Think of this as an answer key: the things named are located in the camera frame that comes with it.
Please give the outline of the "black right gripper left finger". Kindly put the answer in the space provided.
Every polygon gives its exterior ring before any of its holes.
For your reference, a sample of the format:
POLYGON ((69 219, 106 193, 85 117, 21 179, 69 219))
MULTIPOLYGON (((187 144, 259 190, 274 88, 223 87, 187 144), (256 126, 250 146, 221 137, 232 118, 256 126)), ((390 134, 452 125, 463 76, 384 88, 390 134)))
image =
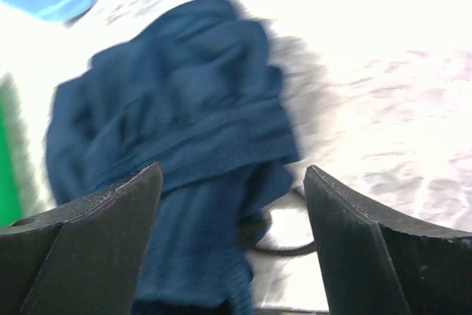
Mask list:
POLYGON ((162 170, 1 229, 3 314, 128 314, 158 208, 162 170))

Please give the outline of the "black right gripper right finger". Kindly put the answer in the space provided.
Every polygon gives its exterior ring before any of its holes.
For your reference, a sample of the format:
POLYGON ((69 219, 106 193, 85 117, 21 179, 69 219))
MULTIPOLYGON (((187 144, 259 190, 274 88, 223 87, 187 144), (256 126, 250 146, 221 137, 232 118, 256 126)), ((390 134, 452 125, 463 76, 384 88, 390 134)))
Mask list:
POLYGON ((471 234, 398 212, 317 166, 304 179, 332 314, 471 313, 471 234))

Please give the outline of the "navy blue shorts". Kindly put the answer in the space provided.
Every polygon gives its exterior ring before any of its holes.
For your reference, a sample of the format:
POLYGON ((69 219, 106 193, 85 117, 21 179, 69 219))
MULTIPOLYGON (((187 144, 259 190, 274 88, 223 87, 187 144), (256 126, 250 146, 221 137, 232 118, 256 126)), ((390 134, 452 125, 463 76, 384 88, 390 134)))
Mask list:
POLYGON ((240 228, 289 191, 299 158, 268 56, 260 23, 230 0, 195 0, 57 88, 46 166, 58 204, 162 167, 134 314, 253 313, 240 228))

